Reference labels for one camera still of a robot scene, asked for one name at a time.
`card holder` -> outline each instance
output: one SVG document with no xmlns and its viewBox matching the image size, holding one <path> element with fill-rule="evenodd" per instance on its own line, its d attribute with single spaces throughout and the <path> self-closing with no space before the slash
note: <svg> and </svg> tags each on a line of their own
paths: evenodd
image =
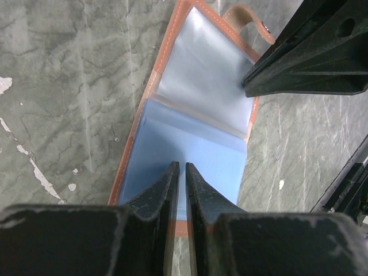
<svg viewBox="0 0 368 276">
<path fill-rule="evenodd" d="M 109 204 L 124 204 L 148 188 L 172 161 L 181 166 L 175 234 L 187 236 L 185 163 L 236 204 L 257 98 L 246 98 L 242 77 L 259 55 L 240 37 L 254 21 L 245 5 L 224 17 L 200 0 L 175 5 L 137 110 Z"/>
</svg>

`gray marble surface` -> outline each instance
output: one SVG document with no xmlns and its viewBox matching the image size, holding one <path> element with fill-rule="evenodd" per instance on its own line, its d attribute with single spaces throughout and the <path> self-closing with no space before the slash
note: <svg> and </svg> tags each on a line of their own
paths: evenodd
<svg viewBox="0 0 368 276">
<path fill-rule="evenodd" d="M 241 0 L 278 36 L 301 0 Z M 213 0 L 223 13 L 235 1 Z M 105 204 L 174 0 L 0 3 L 0 208 Z M 260 53 L 268 44 L 250 26 Z M 308 211 L 368 133 L 368 93 L 262 97 L 238 204 Z M 173 275 L 190 275 L 186 239 Z"/>
</svg>

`leather strap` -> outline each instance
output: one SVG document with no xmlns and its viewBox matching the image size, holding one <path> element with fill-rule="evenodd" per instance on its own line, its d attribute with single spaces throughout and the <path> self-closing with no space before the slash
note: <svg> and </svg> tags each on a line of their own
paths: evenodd
<svg viewBox="0 0 368 276">
<path fill-rule="evenodd" d="M 237 3 L 232 5 L 223 15 L 224 20 L 229 23 L 231 27 L 237 33 L 240 33 L 242 29 L 250 22 L 254 22 L 257 26 L 260 35 L 270 44 L 275 43 L 275 38 L 271 35 L 271 32 L 263 24 L 263 22 L 257 17 L 257 15 L 245 4 Z"/>
</svg>

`screw hole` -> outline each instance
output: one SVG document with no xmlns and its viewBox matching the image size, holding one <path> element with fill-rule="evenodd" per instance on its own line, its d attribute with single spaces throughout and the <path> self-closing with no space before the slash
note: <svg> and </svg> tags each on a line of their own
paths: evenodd
<svg viewBox="0 0 368 276">
<path fill-rule="evenodd" d="M 352 34 L 355 27 L 355 20 L 352 18 L 346 19 L 338 29 L 338 37 L 347 37 Z"/>
</svg>

